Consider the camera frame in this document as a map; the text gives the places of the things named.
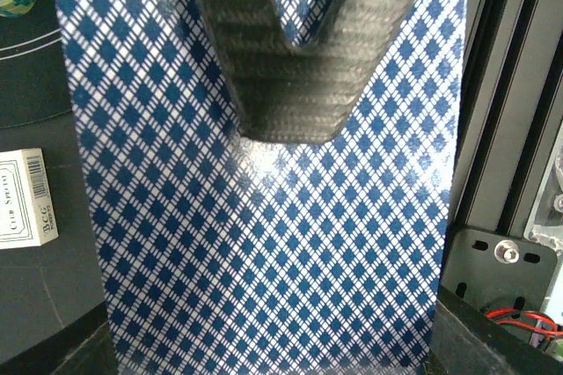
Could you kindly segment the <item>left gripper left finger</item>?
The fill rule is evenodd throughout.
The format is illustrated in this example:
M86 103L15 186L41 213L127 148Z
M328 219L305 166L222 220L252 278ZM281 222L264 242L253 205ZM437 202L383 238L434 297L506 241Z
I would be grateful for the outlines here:
M1 364L2 374L116 374L105 304Z

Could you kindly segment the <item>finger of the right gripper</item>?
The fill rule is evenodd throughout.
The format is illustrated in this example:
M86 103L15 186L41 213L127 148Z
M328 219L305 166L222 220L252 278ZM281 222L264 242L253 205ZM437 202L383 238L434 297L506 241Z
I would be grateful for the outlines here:
M342 130L415 0L332 0L315 39L293 51L292 139Z
M305 97L315 60L287 39L274 0L198 2L242 134L269 143L315 143Z

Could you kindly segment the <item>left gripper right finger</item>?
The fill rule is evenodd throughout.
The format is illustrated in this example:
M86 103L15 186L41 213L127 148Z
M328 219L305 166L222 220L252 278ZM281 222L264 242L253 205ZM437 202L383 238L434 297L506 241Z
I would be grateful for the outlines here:
M440 287L435 308L430 374L561 374L562 363L494 324Z

